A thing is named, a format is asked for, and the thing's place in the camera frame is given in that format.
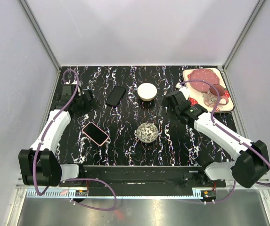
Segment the black phone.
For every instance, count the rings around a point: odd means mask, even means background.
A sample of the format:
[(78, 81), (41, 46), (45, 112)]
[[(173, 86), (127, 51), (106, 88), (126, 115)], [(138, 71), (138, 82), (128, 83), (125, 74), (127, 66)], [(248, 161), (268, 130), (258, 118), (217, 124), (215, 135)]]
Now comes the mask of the black phone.
[(110, 107), (117, 107), (125, 93), (126, 89), (124, 87), (115, 86), (106, 100), (106, 105)]

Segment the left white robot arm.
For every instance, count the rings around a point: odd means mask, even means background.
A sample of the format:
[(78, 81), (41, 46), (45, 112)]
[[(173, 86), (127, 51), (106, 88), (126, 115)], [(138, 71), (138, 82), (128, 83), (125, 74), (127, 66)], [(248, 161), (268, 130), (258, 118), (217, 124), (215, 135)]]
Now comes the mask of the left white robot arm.
[(59, 164), (55, 157), (57, 145), (64, 130), (76, 114), (88, 113), (99, 107), (91, 89), (82, 89), (76, 84), (64, 84), (58, 101), (52, 104), (48, 121), (29, 149), (18, 155), (23, 183), (33, 186), (33, 165), (36, 163), (38, 186), (57, 186), (69, 179), (75, 186), (85, 183), (86, 175), (77, 164)]

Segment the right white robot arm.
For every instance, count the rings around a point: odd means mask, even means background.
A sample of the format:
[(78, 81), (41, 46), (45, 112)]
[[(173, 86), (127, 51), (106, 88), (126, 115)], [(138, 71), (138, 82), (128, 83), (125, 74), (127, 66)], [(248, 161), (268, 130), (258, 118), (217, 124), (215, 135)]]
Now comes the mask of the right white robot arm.
[(233, 159), (206, 164), (198, 174), (200, 185), (207, 187), (215, 180), (234, 180), (244, 188), (251, 188), (269, 171), (268, 149), (261, 140), (253, 142), (232, 131), (201, 105), (192, 105), (179, 90), (167, 94), (162, 105), (167, 107), (168, 115), (208, 136)]

